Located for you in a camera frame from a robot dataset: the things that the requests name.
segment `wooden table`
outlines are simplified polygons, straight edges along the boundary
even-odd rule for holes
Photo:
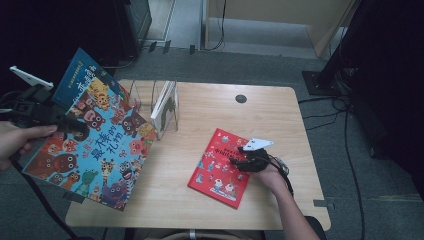
[[[121,81],[123,86],[128,82]],[[149,99],[148,81],[136,81]],[[94,201],[71,203],[70,226],[282,229],[277,203],[262,183],[251,177],[240,207],[235,210],[189,187],[187,183],[216,128],[247,139],[272,140],[266,150],[290,168],[294,197],[304,215],[330,228],[326,207],[315,207],[323,194],[295,92],[288,87],[178,83],[179,126],[154,142],[124,212]],[[243,94],[247,102],[235,97]]]

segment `wire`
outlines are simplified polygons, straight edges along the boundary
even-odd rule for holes
[[[219,47],[221,47],[221,45],[224,43],[225,46],[225,42],[224,42],[224,38],[225,38],[225,34],[224,34],[224,20],[225,20],[225,9],[227,8],[227,0],[224,1],[224,7],[222,10],[222,23],[221,26],[219,26],[219,21],[218,21],[218,27],[221,29],[221,38],[219,39],[218,43],[216,44],[215,47],[210,48],[210,49],[205,49],[205,51],[214,51],[216,49],[218,49]]]
[[[325,99],[329,99],[329,97],[328,98],[313,98],[313,99],[299,101],[299,103],[320,101],[320,100],[325,100]],[[348,141],[347,141],[348,140],[347,139],[347,119],[349,117],[350,104],[348,104],[346,101],[344,101],[341,98],[336,98],[336,99],[339,100],[339,101],[342,101],[344,103],[344,108],[336,107],[335,100],[332,101],[333,108],[335,108],[338,111],[337,113],[335,113],[336,117],[335,117],[335,119],[332,123],[334,123],[336,121],[339,113],[346,112],[345,125],[344,125],[345,150],[346,150],[347,158],[349,160],[349,166],[350,166],[350,169],[352,171],[353,180],[354,180],[355,188],[356,188],[356,194],[357,194],[357,197],[358,197],[358,205],[359,205],[359,212],[360,212],[360,217],[361,217],[361,228],[362,228],[361,229],[361,240],[363,240],[363,239],[365,239],[365,217],[364,217],[364,209],[363,209],[363,206],[362,206],[362,196],[361,196],[361,191],[359,189],[358,178],[356,176],[355,168],[353,167],[353,164],[352,164],[352,158],[350,156],[349,146],[348,146]],[[322,127],[322,126],[329,125],[329,124],[332,124],[332,123],[323,124],[323,125],[320,125],[320,126],[317,126],[317,127],[314,127],[314,128]]]
[[[324,118],[324,117],[335,116],[334,119],[331,122],[324,123],[324,124],[321,124],[321,125],[318,125],[318,126],[315,126],[315,127],[307,128],[307,129],[305,129],[306,131],[310,131],[310,130],[313,130],[313,129],[317,129],[317,128],[320,128],[320,127],[331,125],[331,124],[333,124],[333,123],[336,122],[339,113],[342,113],[342,112],[347,111],[348,103],[344,99],[342,99],[340,97],[312,98],[312,99],[307,99],[307,100],[299,101],[298,103],[301,104],[301,103],[305,103],[305,102],[321,101],[321,100],[327,100],[327,99],[332,99],[333,100],[332,101],[332,106],[333,106],[334,109],[337,110],[337,112],[330,113],[330,114],[324,114],[324,115],[311,115],[311,116],[302,117],[302,119],[305,120],[305,119],[308,119],[308,118]],[[343,103],[343,106],[344,107],[343,108],[337,107],[336,104],[335,104],[336,101],[341,101]]]
[[[107,231],[109,230],[109,228],[105,228],[105,230],[103,230],[103,236],[102,236],[102,240],[106,239],[106,235],[107,235]]]
[[[104,69],[120,69],[120,68],[126,68],[129,65],[131,65],[134,62],[134,60],[135,60],[135,57],[133,56],[133,57],[131,57],[131,61],[129,63],[125,64],[125,65],[121,65],[121,66],[102,66],[102,68],[104,68]]]
[[[19,159],[19,153],[15,153],[12,157],[10,157],[10,160],[12,162],[13,167],[21,174],[21,176],[28,182],[32,190],[34,191],[35,195],[37,195],[38,199],[40,200],[41,204],[43,205],[44,209],[47,211],[47,213],[50,215],[50,217],[71,237],[71,239],[77,239],[77,235],[72,231],[72,229],[66,225],[62,219],[59,218],[57,213],[53,210],[53,208],[50,206],[49,202],[47,201],[46,197],[41,192],[40,188],[37,186],[37,184],[34,182],[34,180],[29,177],[28,175],[25,175],[22,173],[23,167],[18,163]]]
[[[12,91],[12,92],[8,92],[8,93],[4,94],[0,98],[0,108],[4,108],[5,106],[8,106],[10,103],[13,103],[14,100],[9,100],[9,101],[6,101],[6,100],[8,100],[8,98],[10,98],[11,96],[14,96],[15,94],[18,95],[20,93],[22,93],[22,91]]]
[[[349,111],[346,111],[345,126],[344,126],[345,149],[346,149],[347,158],[349,160],[350,169],[352,170],[353,180],[355,182],[356,194],[358,195],[358,204],[359,204],[359,212],[361,214],[361,227],[362,227],[361,239],[365,239],[365,220],[364,220],[364,209],[362,207],[362,196],[361,196],[361,191],[359,190],[358,179],[356,177],[355,169],[353,168],[352,158],[350,157],[349,147],[348,147],[348,143],[347,143],[347,119],[348,119],[348,116],[349,116]]]

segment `human hand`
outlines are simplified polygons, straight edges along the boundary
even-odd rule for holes
[[[57,130],[57,126],[37,126],[18,128],[11,122],[0,121],[0,171],[11,165],[9,157],[19,151],[24,155],[31,150],[31,139],[47,137]]]
[[[278,166],[278,162],[272,159],[272,162]],[[268,166],[257,173],[253,173],[253,176],[258,177],[262,183],[268,187],[272,193],[276,194],[279,191],[287,190],[287,184],[284,178],[278,172],[278,169],[268,164]]]

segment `colorful book cover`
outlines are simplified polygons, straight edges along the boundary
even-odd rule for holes
[[[86,131],[47,138],[23,172],[123,211],[156,130],[98,79],[68,115],[85,122]]]
[[[93,79],[101,80],[128,102],[128,92],[81,48],[72,58],[52,101],[63,109],[69,109]]]
[[[239,171],[230,157],[246,160],[238,151],[248,140],[217,128],[188,186],[235,209],[240,205],[249,175]]]
[[[177,82],[166,81],[150,116],[157,130],[158,140],[163,137],[166,128],[173,119],[175,119],[175,124],[178,124],[176,118],[176,112],[178,111],[177,100]]]

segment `cartoon animal illustration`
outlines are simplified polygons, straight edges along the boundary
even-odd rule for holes
[[[81,117],[81,115],[82,115],[82,111],[80,109],[78,109],[77,107],[71,107],[69,112],[77,118]]]
[[[41,147],[41,151],[48,154],[58,154],[62,151],[63,142],[67,139],[68,135],[63,132],[55,132],[49,137],[45,144]]]
[[[210,164],[209,164],[209,166],[208,166],[208,172],[210,172],[210,171],[212,171],[212,170],[213,170],[214,164],[215,164],[215,161],[214,161],[214,160],[212,160],[212,161],[211,161],[211,163],[210,163]]]
[[[100,191],[99,183],[96,182],[96,184],[94,185],[93,193],[91,193],[90,196],[88,196],[88,198],[96,202],[100,202],[99,191]]]
[[[110,97],[108,95],[108,90],[109,87],[96,77],[87,88],[87,91],[90,93],[90,95],[94,97],[96,106],[103,111],[107,111],[110,107]]]
[[[130,197],[131,191],[134,188],[134,178],[133,171],[131,168],[131,163],[125,161],[119,165],[119,172],[122,174],[127,187],[127,199]]]
[[[196,182],[197,183],[202,183],[202,180],[203,180],[203,175],[201,173],[198,173],[197,174],[197,177],[196,177]]]
[[[122,120],[122,128],[124,129],[126,135],[131,135],[134,138],[137,135],[137,129],[145,123],[146,120],[144,120],[140,115],[137,114],[136,111],[133,110],[131,116],[128,116]]]
[[[222,171],[222,173],[226,173],[226,172],[227,172],[227,170],[228,170],[228,165],[227,165],[227,164],[225,164],[225,165],[222,167],[221,171]]]
[[[65,152],[75,152],[75,146],[78,145],[78,142],[74,139],[66,139],[62,144],[62,150]]]
[[[221,139],[221,141],[222,141],[223,143],[227,143],[227,142],[229,141],[228,136],[223,136],[223,137],[222,137],[222,139]]]
[[[125,115],[131,110],[131,107],[124,101],[121,101],[118,95],[115,95],[115,101],[112,105],[113,117],[110,119],[112,124],[118,124],[124,120]]]
[[[236,190],[232,183],[228,183],[227,185],[225,185],[225,193],[230,197],[236,197]]]
[[[223,185],[224,184],[222,183],[222,180],[221,179],[219,179],[219,178],[215,179],[214,189],[215,189],[216,192],[220,192],[221,191],[221,187]]]
[[[78,142],[82,142],[90,135],[90,128],[88,126],[85,126],[84,130],[82,132],[79,131],[72,131],[72,136],[74,136],[74,139]]]
[[[101,201],[102,203],[116,206],[120,200],[126,200],[127,187],[124,180],[115,182],[111,187],[105,185],[102,189]]]
[[[100,113],[94,110],[92,99],[87,92],[84,92],[80,99],[75,103],[74,107],[81,110],[81,114],[78,115],[90,128],[94,128],[100,131],[100,126],[106,122]]]
[[[61,187],[71,190],[72,186],[78,182],[80,179],[80,175],[79,175],[79,171],[77,170],[76,172],[70,172],[68,174],[68,177],[66,179],[66,181],[61,185]]]
[[[165,130],[166,125],[166,114],[167,112],[173,112],[175,110],[175,101],[173,98],[168,98],[168,100],[165,103],[165,106],[163,107],[162,115],[161,115],[161,123],[160,123],[160,131]]]
[[[100,131],[100,126],[106,122],[106,119],[100,115],[100,113],[96,112],[94,109],[90,109],[87,112],[84,112],[83,119],[87,126]]]
[[[143,137],[149,137],[151,135],[156,135],[155,126],[151,123],[144,123],[139,128],[137,128],[138,134]]]
[[[144,145],[144,141],[134,139],[129,143],[130,146],[130,154],[132,155],[141,155],[142,157],[146,157],[148,153],[148,147]]]
[[[133,166],[135,168],[135,171],[134,171],[135,179],[137,179],[141,173],[141,169],[143,168],[143,162],[139,159],[134,159]]]
[[[244,175],[242,173],[239,173],[239,175],[237,176],[237,180],[241,181],[243,180]]]
[[[200,158],[200,161],[197,163],[197,167],[203,169],[203,160]]]
[[[94,178],[99,174],[98,171],[88,170],[81,176],[82,183],[75,189],[75,193],[80,194],[81,196],[88,197],[88,193],[90,191],[90,184],[93,182]]]
[[[35,176],[50,176],[54,172],[66,173],[77,167],[77,154],[64,153],[53,156],[45,152],[39,152],[26,168],[26,172]]]
[[[55,185],[59,185],[59,184],[61,184],[62,183],[62,181],[63,181],[63,175],[62,174],[60,174],[60,173],[56,173],[56,174],[54,174],[50,179],[49,179],[49,182],[50,183],[53,183],[53,184],[55,184]]]
[[[102,169],[102,178],[103,178],[103,186],[107,185],[107,179],[109,178],[109,175],[112,173],[112,169],[115,166],[115,162],[113,159],[110,160],[110,162],[106,161],[106,158],[103,158],[103,160],[100,161],[101,169]]]

